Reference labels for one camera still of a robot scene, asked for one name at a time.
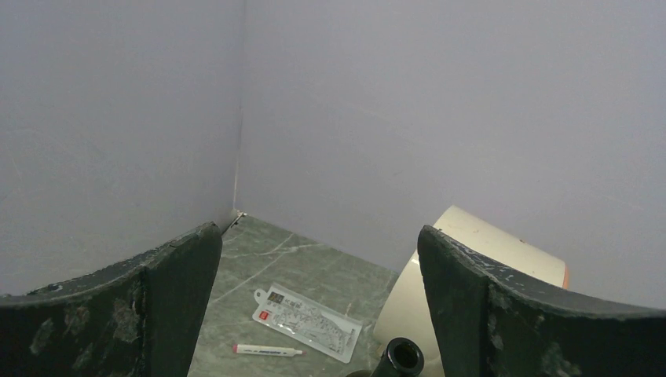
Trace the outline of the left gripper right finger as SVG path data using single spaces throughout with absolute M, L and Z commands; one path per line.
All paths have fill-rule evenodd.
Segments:
M 662 376 L 665 312 L 582 295 L 426 225 L 419 264 L 447 376 Z

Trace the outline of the dark green wine bottle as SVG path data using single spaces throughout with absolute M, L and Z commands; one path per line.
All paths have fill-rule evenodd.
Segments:
M 347 377 L 415 377 L 424 368 L 422 350 L 410 339 L 394 338 L 390 340 L 372 370 L 358 370 Z

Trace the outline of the white marker pen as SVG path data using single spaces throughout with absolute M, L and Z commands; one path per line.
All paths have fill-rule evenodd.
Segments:
M 278 346 L 257 346 L 257 345 L 248 345 L 248 344 L 235 344 L 232 347 L 232 351 L 238 354 L 261 355 L 261 356 L 272 356 L 272 357 L 295 357 L 295 356 L 306 355 L 306 351 L 297 350 L 294 348 L 278 347 Z

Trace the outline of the cream cylindrical drum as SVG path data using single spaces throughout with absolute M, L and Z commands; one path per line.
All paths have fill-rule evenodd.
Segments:
M 488 222 L 451 206 L 434 223 L 451 238 L 522 273 L 555 286 L 569 287 L 569 269 L 564 261 L 533 247 Z M 386 300 L 373 330 L 381 354 L 391 339 L 411 339 L 422 350 L 422 376 L 445 374 L 430 319 L 419 256 L 414 252 Z

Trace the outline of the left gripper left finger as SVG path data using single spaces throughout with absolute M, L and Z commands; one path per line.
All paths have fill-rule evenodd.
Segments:
M 1 298 L 4 376 L 185 376 L 223 248 L 206 223 L 159 247 Z

